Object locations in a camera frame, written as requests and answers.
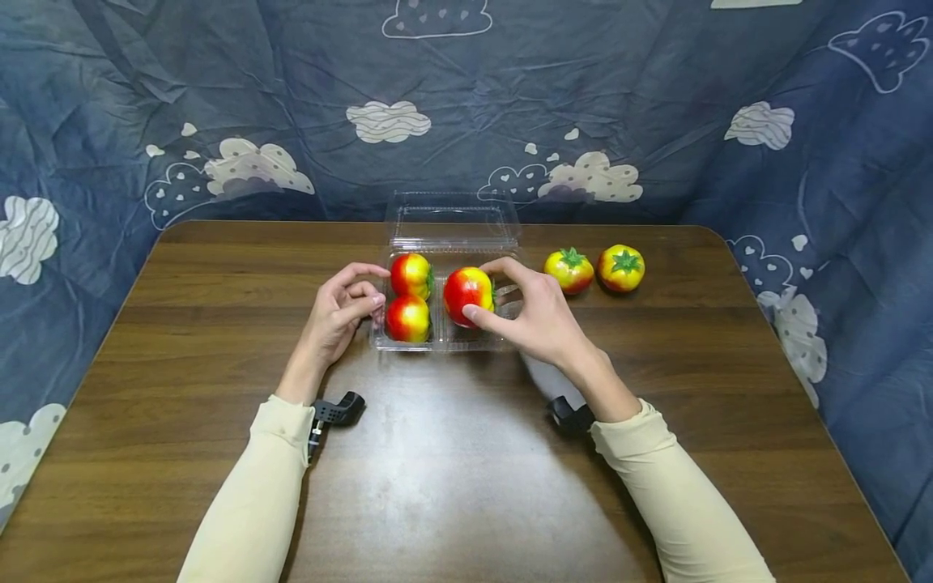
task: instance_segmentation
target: person's right hand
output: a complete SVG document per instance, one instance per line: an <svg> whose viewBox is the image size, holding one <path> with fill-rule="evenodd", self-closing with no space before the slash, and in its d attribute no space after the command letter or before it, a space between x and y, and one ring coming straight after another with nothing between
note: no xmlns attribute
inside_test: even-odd
<svg viewBox="0 0 933 583"><path fill-rule="evenodd" d="M522 352L559 368L579 389L597 420L631 419L641 401L616 374L608 355L590 342L570 312L557 280L529 270L511 257L480 266L491 275L504 274L522 289L522 313L506 320L476 305L464 316L484 330L509 340Z"/></svg>
<svg viewBox="0 0 933 583"><path fill-rule="evenodd" d="M512 342L522 352L566 370L596 347L570 312L560 285L553 277L533 271L511 257L480 266L490 275L504 274L522 290L524 305L515 320L507 320L476 305L464 307L464 316L484 330Z"/></svg>

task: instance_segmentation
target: black device on wrist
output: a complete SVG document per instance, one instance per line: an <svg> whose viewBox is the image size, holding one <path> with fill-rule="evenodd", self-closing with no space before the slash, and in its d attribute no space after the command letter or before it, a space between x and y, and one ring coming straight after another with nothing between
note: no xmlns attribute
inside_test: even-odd
<svg viewBox="0 0 933 583"><path fill-rule="evenodd" d="M557 425L557 429L568 437L583 437L596 422L589 405L574 409L565 396L559 396L548 403L548 413Z"/></svg>
<svg viewBox="0 0 933 583"><path fill-rule="evenodd" d="M311 428L311 435L308 437L308 463L314 457L314 450L321 444L324 424L355 424L363 414L363 409L366 408L366 399L353 391L347 391L341 402L336 405L324 399L317 399L312 407L314 407L314 425Z"/></svg>

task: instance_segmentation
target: person's left hand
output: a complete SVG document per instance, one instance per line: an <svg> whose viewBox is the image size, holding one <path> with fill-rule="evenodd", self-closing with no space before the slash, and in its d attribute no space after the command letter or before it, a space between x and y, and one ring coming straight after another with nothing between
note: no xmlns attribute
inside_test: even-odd
<svg viewBox="0 0 933 583"><path fill-rule="evenodd" d="M389 271L369 263L351 263L317 290L311 316L276 391L278 396L308 405L327 368L346 352L360 320L385 303L375 285L356 280L364 275L388 277Z"/></svg>

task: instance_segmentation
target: cloth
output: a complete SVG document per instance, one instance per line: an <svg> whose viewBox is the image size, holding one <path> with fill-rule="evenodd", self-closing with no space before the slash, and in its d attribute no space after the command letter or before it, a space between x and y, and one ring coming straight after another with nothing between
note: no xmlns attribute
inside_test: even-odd
<svg viewBox="0 0 933 583"><path fill-rule="evenodd" d="M314 409L277 396L259 407L249 443L207 510L183 583L275 583L295 528ZM667 583L773 583L729 504L668 431L661 414L594 423L596 449L625 483L654 535Z"/></svg>
<svg viewBox="0 0 933 583"><path fill-rule="evenodd" d="M2 6L0 530L162 231L453 190L726 239L933 581L930 0Z"/></svg>

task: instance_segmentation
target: cloud pattern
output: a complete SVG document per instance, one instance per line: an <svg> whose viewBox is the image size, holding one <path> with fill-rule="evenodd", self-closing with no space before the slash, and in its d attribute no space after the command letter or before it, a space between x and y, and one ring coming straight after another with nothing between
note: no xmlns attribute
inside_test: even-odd
<svg viewBox="0 0 933 583"><path fill-rule="evenodd" d="M903 83L904 74L929 50L929 39L920 36L926 23L926 17L907 21L903 12L885 12L858 30L833 36L829 49L854 61L879 93L893 93Z"/></svg>
<svg viewBox="0 0 933 583"><path fill-rule="evenodd" d="M204 164L211 194L236 198L285 188L314 194L311 179L298 171L295 159L281 146L256 146L243 138L227 138L219 149L220 159Z"/></svg>
<svg viewBox="0 0 933 583"><path fill-rule="evenodd" d="M46 199L18 196L7 197L4 210L7 219L0 221L0 277L32 285L42 275L42 261L58 248L58 211Z"/></svg>
<svg viewBox="0 0 933 583"><path fill-rule="evenodd" d="M826 342L817 336L818 328L816 309L810 300L803 294L795 296L793 289L788 290L774 311L774 329L815 409L819 408L819 396L813 383L826 376L828 357Z"/></svg>
<svg viewBox="0 0 933 583"><path fill-rule="evenodd" d="M740 109L723 140L736 139L745 146L767 146L782 150L790 143L794 110L789 107L771 109L768 102L757 102Z"/></svg>
<svg viewBox="0 0 933 583"><path fill-rule="evenodd" d="M521 170L501 166L493 170L486 185L477 192L481 201L488 201L492 195L508 193L519 206L537 200L537 190L548 180L548 169L544 164L529 164Z"/></svg>
<svg viewBox="0 0 933 583"><path fill-rule="evenodd" d="M782 7L793 6L803 2L803 0L713 0L710 8L728 9L728 8L764 8L764 7Z"/></svg>
<svg viewBox="0 0 933 583"><path fill-rule="evenodd" d="M213 201L215 195L207 187L199 168L187 162L171 164L165 171L165 179L154 180L143 196L152 226L165 230L184 213Z"/></svg>
<svg viewBox="0 0 933 583"><path fill-rule="evenodd" d="M487 0L397 0L383 22L388 38L440 38L485 33L493 26Z"/></svg>
<svg viewBox="0 0 933 583"><path fill-rule="evenodd" d="M748 279L762 308L776 306L780 294L790 286L794 266L787 257L769 254L764 241L756 235L727 240L739 264L739 271Z"/></svg>
<svg viewBox="0 0 933 583"><path fill-rule="evenodd" d="M635 184L638 170L629 164L612 166L603 152L587 152L573 165L564 163L550 171L549 181L538 190L538 197L559 192L581 194L583 199L601 202L632 202L643 189Z"/></svg>
<svg viewBox="0 0 933 583"><path fill-rule="evenodd" d="M4 446L0 452L0 517L12 510L64 413L63 406L49 403L35 412L28 425L18 421L0 423L0 443Z"/></svg>
<svg viewBox="0 0 933 583"><path fill-rule="evenodd" d="M425 135L431 120L419 113L412 102L388 105L369 102L362 107L348 107L347 119L356 126L356 135L367 144L404 142L413 135Z"/></svg>

